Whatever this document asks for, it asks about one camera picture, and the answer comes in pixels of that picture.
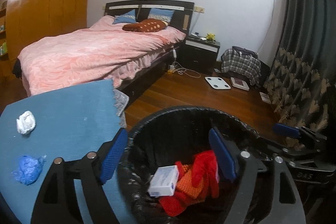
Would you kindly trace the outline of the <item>orange bubble wrap sheet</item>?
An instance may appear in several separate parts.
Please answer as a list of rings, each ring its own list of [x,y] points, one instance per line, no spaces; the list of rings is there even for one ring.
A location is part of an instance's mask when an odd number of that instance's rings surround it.
[[[193,186],[191,165],[183,165],[181,162],[178,162],[177,167],[179,170],[177,190],[185,194],[187,197],[196,200],[204,188],[203,178],[200,180],[197,186]]]

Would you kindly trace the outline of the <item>red sock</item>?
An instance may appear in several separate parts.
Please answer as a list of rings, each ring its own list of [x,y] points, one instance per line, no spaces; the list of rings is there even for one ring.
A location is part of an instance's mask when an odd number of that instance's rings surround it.
[[[182,192],[179,192],[177,190],[177,187],[175,188],[175,192],[173,196],[165,196],[165,197],[159,198],[159,204],[161,205],[161,207],[163,207],[167,215],[171,217],[176,217],[177,215],[180,215],[190,205],[194,205],[194,204],[201,203],[204,201],[205,200],[199,200],[198,198],[194,200],[190,197],[187,197]]]
[[[219,196],[219,175],[217,158],[213,150],[201,152],[194,157],[191,170],[191,183],[193,187],[198,187],[203,182],[203,187],[198,195],[199,200],[206,197],[218,198]]]

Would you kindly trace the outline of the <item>white medicine box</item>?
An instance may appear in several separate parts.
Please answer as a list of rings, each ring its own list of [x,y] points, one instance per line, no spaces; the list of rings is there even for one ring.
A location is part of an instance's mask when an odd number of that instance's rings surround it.
[[[173,196],[179,178],[177,165],[159,167],[151,177],[148,194],[151,197]]]

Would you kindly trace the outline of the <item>black trash bin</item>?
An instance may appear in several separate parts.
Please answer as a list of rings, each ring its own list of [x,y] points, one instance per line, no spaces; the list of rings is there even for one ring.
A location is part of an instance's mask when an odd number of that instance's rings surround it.
[[[228,184],[217,199],[207,198],[177,217],[168,216],[147,193],[157,168],[176,161],[190,164],[194,155],[209,150],[209,131],[234,141],[240,149],[251,146],[260,134],[239,118],[202,106],[175,106],[143,118],[128,133],[128,144],[117,169],[118,186],[136,223],[219,223],[228,205]]]

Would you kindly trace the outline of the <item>blue plastic glove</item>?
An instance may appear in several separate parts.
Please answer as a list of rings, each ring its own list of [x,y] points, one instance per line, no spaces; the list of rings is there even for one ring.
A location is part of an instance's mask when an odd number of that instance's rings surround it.
[[[12,175],[17,182],[23,185],[31,185],[39,178],[45,162],[46,155],[38,158],[24,155],[19,158],[18,166],[12,171]]]

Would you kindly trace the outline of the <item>dark patterned curtain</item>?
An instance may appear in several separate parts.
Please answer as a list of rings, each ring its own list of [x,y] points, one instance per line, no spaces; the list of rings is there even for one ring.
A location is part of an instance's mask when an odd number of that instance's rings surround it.
[[[280,123],[335,133],[335,0],[287,0],[264,87]]]

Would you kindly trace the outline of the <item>plaid shirt on chair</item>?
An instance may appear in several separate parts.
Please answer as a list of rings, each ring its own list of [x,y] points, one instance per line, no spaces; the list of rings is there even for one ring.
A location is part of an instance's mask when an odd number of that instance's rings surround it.
[[[233,72],[245,76],[251,85],[258,85],[261,77],[261,61],[257,53],[232,46],[221,55],[222,73]]]

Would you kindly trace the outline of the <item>blue table cloth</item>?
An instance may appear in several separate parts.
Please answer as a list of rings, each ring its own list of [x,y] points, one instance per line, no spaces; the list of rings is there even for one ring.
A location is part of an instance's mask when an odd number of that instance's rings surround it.
[[[21,135],[16,119],[28,110],[36,127]],[[29,223],[53,160],[77,160],[97,151],[102,143],[113,139],[119,122],[110,80],[58,89],[6,106],[1,114],[1,223]],[[24,155],[46,155],[39,178],[28,186],[12,175]]]

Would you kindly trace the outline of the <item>black cloth on bed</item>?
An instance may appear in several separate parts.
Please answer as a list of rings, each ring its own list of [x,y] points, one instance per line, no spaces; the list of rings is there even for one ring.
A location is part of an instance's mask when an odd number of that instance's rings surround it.
[[[21,79],[22,78],[21,62],[20,62],[19,59],[15,60],[12,73],[13,73],[13,75],[15,75],[15,77],[17,79]]]

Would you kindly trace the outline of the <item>black bed headboard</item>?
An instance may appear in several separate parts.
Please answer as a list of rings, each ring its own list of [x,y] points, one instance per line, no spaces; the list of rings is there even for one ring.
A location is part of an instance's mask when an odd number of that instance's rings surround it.
[[[135,10],[135,19],[140,22],[146,19],[151,10],[156,9],[164,14],[172,11],[173,16],[169,26],[185,34],[189,34],[191,20],[194,12],[194,2],[176,0],[128,0],[109,2],[105,5],[104,15],[117,16]]]

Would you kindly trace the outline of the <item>right blue pillow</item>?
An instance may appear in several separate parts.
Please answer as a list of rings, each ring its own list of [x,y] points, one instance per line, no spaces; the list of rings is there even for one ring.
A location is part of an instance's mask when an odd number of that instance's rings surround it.
[[[170,23],[173,18],[174,10],[151,8],[148,19],[157,19]]]

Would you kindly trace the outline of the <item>blue pillow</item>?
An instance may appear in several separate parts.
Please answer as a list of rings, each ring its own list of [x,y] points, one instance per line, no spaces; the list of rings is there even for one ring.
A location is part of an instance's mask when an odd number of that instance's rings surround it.
[[[127,24],[137,23],[135,17],[135,9],[125,14],[115,16],[113,24],[119,24],[119,23],[127,23]]]
[[[157,19],[170,23],[173,18],[174,10],[151,8],[148,19]]]

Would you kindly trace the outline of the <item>pink bed blanket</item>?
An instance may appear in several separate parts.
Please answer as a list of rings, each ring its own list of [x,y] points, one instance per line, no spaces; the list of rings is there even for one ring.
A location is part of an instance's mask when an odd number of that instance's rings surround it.
[[[162,30],[131,32],[103,16],[90,28],[45,37],[21,50],[18,60],[28,96],[101,79],[118,88],[186,37],[164,25]]]

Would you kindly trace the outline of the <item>left blue pillow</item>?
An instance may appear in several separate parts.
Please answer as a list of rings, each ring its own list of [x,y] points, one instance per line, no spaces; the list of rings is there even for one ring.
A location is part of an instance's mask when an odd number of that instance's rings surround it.
[[[127,24],[137,23],[135,17],[135,9],[125,14],[115,16],[113,24],[119,24],[119,23],[127,23]]]

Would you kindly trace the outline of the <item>wall socket plate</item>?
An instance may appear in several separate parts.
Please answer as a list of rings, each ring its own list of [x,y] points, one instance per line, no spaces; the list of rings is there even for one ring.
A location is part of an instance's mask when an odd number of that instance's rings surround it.
[[[194,11],[198,12],[198,13],[204,13],[205,12],[205,8],[204,7],[200,7],[200,6],[195,6],[194,7]]]

